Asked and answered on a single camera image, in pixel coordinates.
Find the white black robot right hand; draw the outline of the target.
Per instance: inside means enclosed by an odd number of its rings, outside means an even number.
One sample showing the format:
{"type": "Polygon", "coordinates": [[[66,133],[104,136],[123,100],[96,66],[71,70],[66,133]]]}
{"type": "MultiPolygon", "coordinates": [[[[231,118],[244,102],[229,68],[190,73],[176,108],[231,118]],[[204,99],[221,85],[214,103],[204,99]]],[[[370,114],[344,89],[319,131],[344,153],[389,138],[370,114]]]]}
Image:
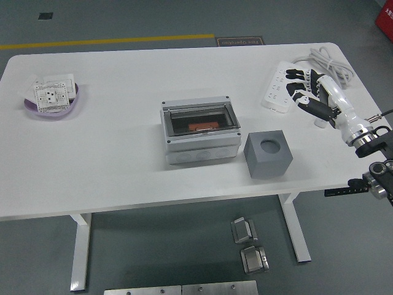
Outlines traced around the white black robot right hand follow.
{"type": "Polygon", "coordinates": [[[286,78],[290,80],[286,90],[295,104],[338,129],[348,146],[355,146],[361,136],[372,132],[371,123],[356,114],[353,105],[330,76],[313,69],[288,69],[286,78]]]}

